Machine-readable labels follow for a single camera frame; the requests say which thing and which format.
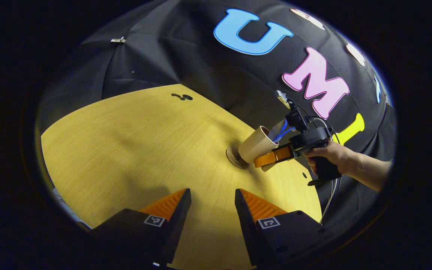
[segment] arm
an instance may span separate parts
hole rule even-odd
[[[315,174],[316,164],[311,157],[325,157],[337,166],[339,173],[350,176],[376,191],[380,191],[384,186],[392,165],[391,161],[380,161],[353,152],[334,141],[329,141],[326,147],[314,148],[303,155]]]

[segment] coaster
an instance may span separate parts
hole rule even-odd
[[[245,162],[245,160],[240,156],[236,147],[226,149],[226,157],[229,159],[231,164],[240,169],[247,169],[249,166],[249,163]]]

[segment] black fabric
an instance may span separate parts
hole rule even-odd
[[[229,8],[259,16],[259,21],[248,23],[239,33],[247,41],[258,41],[268,31],[269,21],[286,27],[294,36],[283,38],[272,51],[260,56],[227,48],[215,39],[213,31]],[[271,128],[288,112],[276,99],[275,90],[283,91],[310,114],[316,114],[312,102],[321,95],[305,99],[304,90],[293,91],[281,79],[283,73],[293,72],[305,60],[305,48],[312,47],[327,60],[326,79],[342,77],[350,88],[350,93],[332,109],[329,123],[341,132],[360,113],[365,129],[345,146],[387,159],[394,149],[396,133],[391,128],[393,122],[385,122],[384,118],[395,116],[386,109],[384,94],[377,102],[374,67],[368,59],[361,66],[346,49],[349,41],[335,29],[327,24],[325,30],[319,29],[289,8],[297,7],[276,0],[159,0],[131,10],[87,38],[58,70],[41,103],[38,127],[44,132],[63,116],[101,99],[183,84],[252,128]],[[110,42],[111,38],[122,36],[125,43]],[[294,135],[288,133],[281,143]],[[323,202],[329,188],[317,190]],[[343,178],[328,213],[328,224],[353,220],[375,196],[355,180]]]

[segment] black handle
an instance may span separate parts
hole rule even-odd
[[[332,164],[325,157],[311,157],[316,162],[316,172],[318,174],[318,182],[323,183],[326,181],[334,180],[341,177],[341,173],[338,171],[338,167]]]

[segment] yellow table surface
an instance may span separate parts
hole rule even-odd
[[[172,93],[193,97],[180,100]],[[236,188],[287,212],[321,218],[307,169],[295,160],[263,172],[226,158],[253,128],[181,84],[104,99],[72,112],[41,136],[53,183],[67,205],[94,228],[123,208],[139,210],[190,188],[187,214],[170,267],[253,268],[238,214]]]

